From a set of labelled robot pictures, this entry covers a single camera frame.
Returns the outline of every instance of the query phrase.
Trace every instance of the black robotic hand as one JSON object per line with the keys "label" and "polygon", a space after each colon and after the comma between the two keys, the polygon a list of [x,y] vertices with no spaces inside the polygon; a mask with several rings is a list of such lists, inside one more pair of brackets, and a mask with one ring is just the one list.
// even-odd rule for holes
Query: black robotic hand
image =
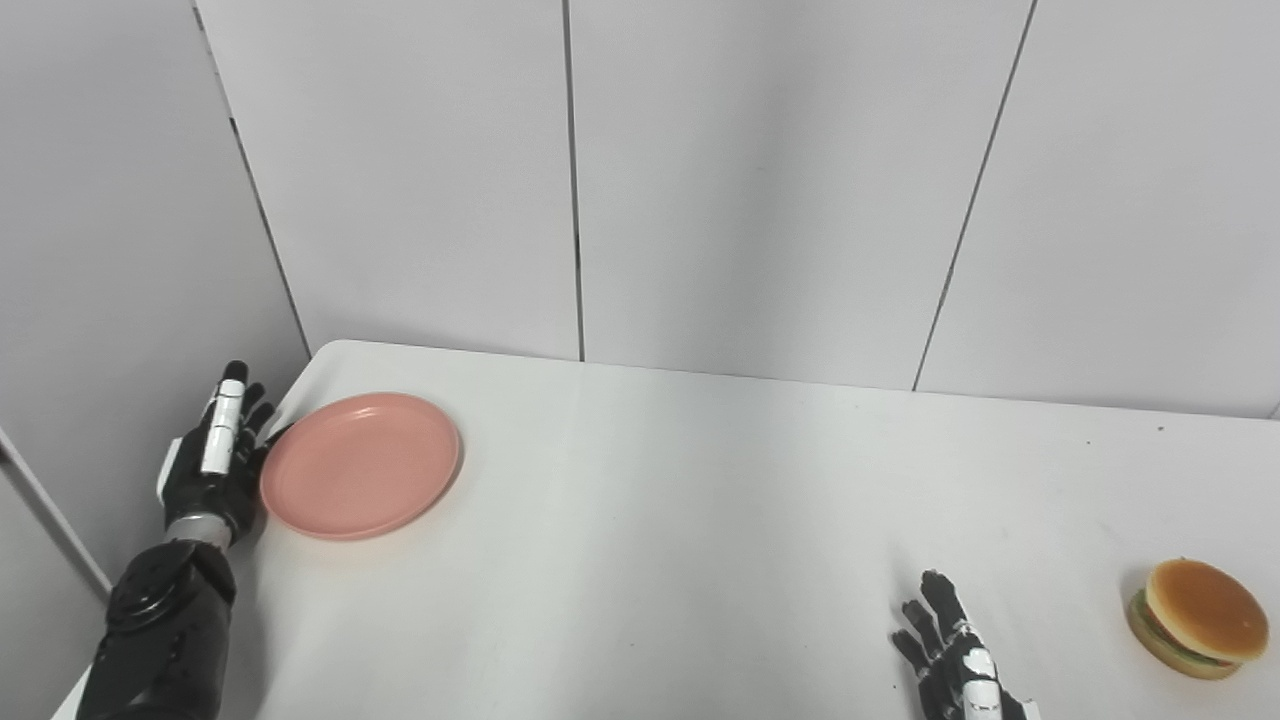
{"label": "black robotic hand", "polygon": [[200,424],[160,471],[165,542],[138,553],[111,589],[106,634],[77,720],[214,720],[221,705],[236,580],[224,556],[257,515],[270,419],[248,368],[227,365]]}
{"label": "black robotic hand", "polygon": [[965,616],[951,580],[927,570],[920,594],[937,614],[937,626],[920,601],[911,600],[902,603],[902,614],[920,639],[908,630],[890,639],[915,669],[925,720],[1041,720],[1034,702],[1014,700],[1001,687],[996,662]]}
{"label": "black robotic hand", "polygon": [[261,383],[248,387],[248,368],[227,365],[200,424],[173,441],[160,470],[160,501],[165,529],[191,529],[198,520],[219,520],[227,527],[229,546],[253,527],[257,516],[257,480],[269,443],[257,445],[262,425],[275,413],[262,400]]}

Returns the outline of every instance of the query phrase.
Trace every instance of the white tabletop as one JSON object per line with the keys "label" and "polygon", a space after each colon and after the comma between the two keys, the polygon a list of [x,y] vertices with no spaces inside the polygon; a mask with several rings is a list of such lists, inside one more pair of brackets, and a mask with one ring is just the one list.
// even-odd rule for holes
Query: white tabletop
{"label": "white tabletop", "polygon": [[225,720],[916,717],[925,568],[1048,720],[1280,706],[1277,653],[1193,680],[1123,614],[1185,555],[1280,619],[1280,423],[346,341],[282,421],[372,391],[445,409],[461,473],[380,538],[238,546]]}

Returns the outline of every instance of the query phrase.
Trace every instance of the hamburger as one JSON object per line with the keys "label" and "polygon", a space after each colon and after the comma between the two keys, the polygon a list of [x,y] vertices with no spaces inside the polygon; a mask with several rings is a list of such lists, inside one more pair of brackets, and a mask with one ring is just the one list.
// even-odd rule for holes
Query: hamburger
{"label": "hamburger", "polygon": [[1226,573],[1196,560],[1166,560],[1125,612],[1138,641],[1174,670],[1221,680],[1267,648],[1267,616]]}

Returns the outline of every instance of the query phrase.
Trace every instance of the robot finger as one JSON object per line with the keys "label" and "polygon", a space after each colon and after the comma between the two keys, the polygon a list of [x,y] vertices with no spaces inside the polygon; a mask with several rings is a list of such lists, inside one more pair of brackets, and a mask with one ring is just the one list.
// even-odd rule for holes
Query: robot finger
{"label": "robot finger", "polygon": [[253,492],[251,495],[257,495],[257,482],[259,477],[262,474],[262,465],[266,464],[268,454],[270,454],[271,448],[275,447],[275,443],[280,439],[280,436],[283,436],[284,432],[292,427],[293,423],[289,423],[288,425],[284,425],[279,430],[275,430],[275,433],[271,437],[266,438],[266,441],[262,442],[262,445],[257,446],[252,452],[250,452],[248,459],[246,460],[246,468],[248,471],[244,473],[244,478],[246,482],[252,484]]}
{"label": "robot finger", "polygon": [[925,570],[920,577],[920,594],[929,601],[929,606],[938,616],[938,629],[942,632],[942,638],[950,641],[951,635],[966,621],[960,598],[956,597],[956,587],[942,573]]}
{"label": "robot finger", "polygon": [[209,436],[210,418],[212,418],[212,407],[205,413],[205,419],[200,425],[187,430],[187,434],[182,436],[177,448],[170,448],[173,461],[169,462],[168,459],[165,461],[168,470],[161,471],[161,488],[168,484],[170,477],[191,475],[200,469],[200,457],[205,452],[205,438]]}
{"label": "robot finger", "polygon": [[941,660],[933,662],[929,673],[920,678],[920,694],[928,689],[938,715],[946,720],[961,720],[959,693],[951,687]]}
{"label": "robot finger", "polygon": [[244,471],[237,475],[239,478],[241,488],[248,497],[257,497],[260,491],[260,479],[262,477],[262,465],[266,462],[265,446],[252,450],[244,459]]}
{"label": "robot finger", "polygon": [[1004,720],[1041,720],[1039,706],[1034,701],[1020,702],[1005,688],[1000,688],[1000,703],[1005,708]]}
{"label": "robot finger", "polygon": [[239,360],[228,363],[210,404],[212,418],[205,439],[205,451],[200,459],[201,474],[225,475],[230,470],[236,442],[239,439],[246,382],[248,382],[248,365]]}
{"label": "robot finger", "polygon": [[215,388],[214,395],[209,397],[209,404],[205,405],[205,410],[200,414],[200,423],[188,432],[188,436],[200,436],[200,442],[205,442],[205,436],[209,434],[210,425],[214,424],[214,400],[218,398],[218,391]]}
{"label": "robot finger", "polygon": [[924,648],[920,643],[911,637],[911,633],[906,630],[899,630],[888,637],[893,643],[893,647],[902,653],[902,657],[911,664],[911,669],[916,674],[924,673],[929,669],[929,659],[924,656]]}
{"label": "robot finger", "polygon": [[266,388],[262,387],[262,383],[253,383],[244,388],[244,401],[243,405],[241,405],[241,420],[248,418],[250,410],[257,405],[259,400],[262,400],[264,395],[266,395]]}
{"label": "robot finger", "polygon": [[920,710],[924,711],[924,720],[951,720],[955,717],[955,712],[947,715],[945,706],[938,705],[938,698],[933,694],[933,688],[929,687],[929,680],[925,678],[920,680]]}
{"label": "robot finger", "polygon": [[920,601],[904,602],[902,615],[911,623],[915,632],[920,633],[920,642],[924,643],[924,651],[929,657],[933,659],[942,655],[942,638],[938,637],[938,630],[933,625],[933,615],[929,615],[929,611],[920,605]]}
{"label": "robot finger", "polygon": [[275,415],[275,406],[270,402],[264,402],[259,405],[256,410],[244,420],[244,432],[248,432],[257,438],[257,433],[262,432],[262,425]]}

